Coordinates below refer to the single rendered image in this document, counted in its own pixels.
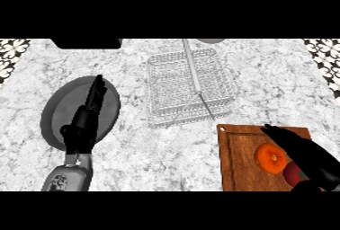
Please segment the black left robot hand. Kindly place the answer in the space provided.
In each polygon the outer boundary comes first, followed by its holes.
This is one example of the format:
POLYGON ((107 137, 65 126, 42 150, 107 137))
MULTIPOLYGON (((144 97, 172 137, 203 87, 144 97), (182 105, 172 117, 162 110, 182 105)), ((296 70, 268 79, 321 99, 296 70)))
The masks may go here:
POLYGON ((85 105, 79 107, 74 114, 73 122, 60 129, 68 155, 92 153, 98 138, 98 117, 107 91, 102 75, 98 75, 89 89, 85 105))

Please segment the red tomato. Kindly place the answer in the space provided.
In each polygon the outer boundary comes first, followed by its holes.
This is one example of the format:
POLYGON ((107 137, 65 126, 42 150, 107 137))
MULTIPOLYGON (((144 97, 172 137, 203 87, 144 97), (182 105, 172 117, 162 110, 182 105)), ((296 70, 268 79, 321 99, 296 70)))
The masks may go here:
POLYGON ((295 162, 290 162, 284 168, 283 176, 287 181, 287 183, 295 186, 299 182, 308 181, 309 178, 303 171, 301 170, 298 164, 295 162))

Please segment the grey round plate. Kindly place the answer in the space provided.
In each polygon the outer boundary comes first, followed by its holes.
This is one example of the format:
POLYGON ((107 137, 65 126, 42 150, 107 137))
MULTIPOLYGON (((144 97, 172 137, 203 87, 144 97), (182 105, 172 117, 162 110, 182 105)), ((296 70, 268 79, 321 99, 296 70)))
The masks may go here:
MULTIPOLYGON (((91 86, 97 77, 94 75, 79 77, 70 81, 54 93, 42 113, 40 129, 42 135, 58 150, 65 151, 64 136, 61 135, 61 127, 64 125, 77 125, 83 127, 89 123, 91 118, 86 113, 79 111, 86 104, 91 86)), ((97 142, 110 134, 120 115, 122 102, 120 94, 113 83, 102 79, 107 87, 102 107, 95 122, 98 123, 97 142)))

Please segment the orange squash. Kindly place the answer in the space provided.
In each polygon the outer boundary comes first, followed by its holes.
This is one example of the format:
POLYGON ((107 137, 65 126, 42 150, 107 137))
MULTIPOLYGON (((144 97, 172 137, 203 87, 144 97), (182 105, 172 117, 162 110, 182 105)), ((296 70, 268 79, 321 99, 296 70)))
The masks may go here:
POLYGON ((274 144, 265 143, 255 151, 255 162, 267 173, 278 174, 287 166, 286 152, 274 144))

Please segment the brown wooden cutting board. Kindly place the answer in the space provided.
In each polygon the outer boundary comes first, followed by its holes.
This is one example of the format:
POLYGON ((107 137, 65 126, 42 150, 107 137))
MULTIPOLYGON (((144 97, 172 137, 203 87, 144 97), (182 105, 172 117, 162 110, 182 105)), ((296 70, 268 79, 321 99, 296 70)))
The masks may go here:
POLYGON ((219 124, 218 143, 224 191, 290 191, 283 172, 271 174, 256 164, 256 150, 275 142, 261 126, 219 124))

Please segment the black appliance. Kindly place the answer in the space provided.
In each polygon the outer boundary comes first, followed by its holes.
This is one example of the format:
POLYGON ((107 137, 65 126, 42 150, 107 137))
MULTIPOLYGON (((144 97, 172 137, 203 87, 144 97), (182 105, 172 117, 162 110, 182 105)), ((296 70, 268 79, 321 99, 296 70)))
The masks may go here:
POLYGON ((122 39, 54 39, 54 42, 61 49, 119 49, 123 46, 122 39))

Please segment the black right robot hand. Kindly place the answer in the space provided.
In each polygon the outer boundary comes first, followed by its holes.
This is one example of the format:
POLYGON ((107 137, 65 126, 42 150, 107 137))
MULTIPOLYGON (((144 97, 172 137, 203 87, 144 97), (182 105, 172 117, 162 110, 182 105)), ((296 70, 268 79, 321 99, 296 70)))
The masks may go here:
POLYGON ((286 128, 267 124, 262 131, 309 178, 295 185, 292 192, 340 191, 340 161, 323 146, 286 128))

